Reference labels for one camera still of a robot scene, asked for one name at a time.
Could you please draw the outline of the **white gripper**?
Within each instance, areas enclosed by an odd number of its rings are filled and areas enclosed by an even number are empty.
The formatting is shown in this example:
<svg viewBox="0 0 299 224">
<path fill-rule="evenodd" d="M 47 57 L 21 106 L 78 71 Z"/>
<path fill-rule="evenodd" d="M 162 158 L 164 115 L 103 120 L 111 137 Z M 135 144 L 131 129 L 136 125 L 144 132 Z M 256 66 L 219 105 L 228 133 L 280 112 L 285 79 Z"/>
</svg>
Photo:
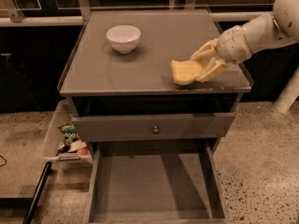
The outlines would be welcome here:
<svg viewBox="0 0 299 224">
<path fill-rule="evenodd" d="M 205 83 L 221 75 L 231 63 L 239 64 L 249 59 L 252 52 L 249 49 L 244 31 L 241 26 L 234 26 L 224 31 L 219 39 L 207 41 L 197 50 L 191 59 L 208 60 L 211 59 L 205 70 L 195 79 L 196 82 Z"/>
</svg>

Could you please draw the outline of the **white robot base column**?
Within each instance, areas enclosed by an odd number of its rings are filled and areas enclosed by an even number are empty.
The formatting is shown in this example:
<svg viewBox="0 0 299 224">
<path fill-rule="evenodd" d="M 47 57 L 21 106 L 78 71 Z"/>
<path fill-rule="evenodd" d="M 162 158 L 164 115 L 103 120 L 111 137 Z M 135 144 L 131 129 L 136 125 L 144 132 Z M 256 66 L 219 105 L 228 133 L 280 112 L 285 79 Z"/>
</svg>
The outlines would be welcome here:
<svg viewBox="0 0 299 224">
<path fill-rule="evenodd" d="M 277 100 L 274 102 L 274 108 L 279 113 L 286 113 L 299 96 L 299 77 L 293 76 L 286 87 L 283 89 Z"/>
</svg>

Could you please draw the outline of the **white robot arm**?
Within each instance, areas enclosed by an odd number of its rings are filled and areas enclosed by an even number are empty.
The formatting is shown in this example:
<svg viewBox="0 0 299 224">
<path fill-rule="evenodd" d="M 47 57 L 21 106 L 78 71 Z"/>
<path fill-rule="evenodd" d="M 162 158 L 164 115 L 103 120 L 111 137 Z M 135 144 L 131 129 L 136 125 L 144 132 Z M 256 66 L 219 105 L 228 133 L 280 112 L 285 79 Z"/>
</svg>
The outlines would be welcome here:
<svg viewBox="0 0 299 224">
<path fill-rule="evenodd" d="M 298 42 L 299 0 L 276 0 L 271 13 L 228 29 L 197 50 L 191 59 L 209 62 L 195 81 L 207 82 L 230 65 L 240 64 L 261 50 L 282 48 Z"/>
</svg>

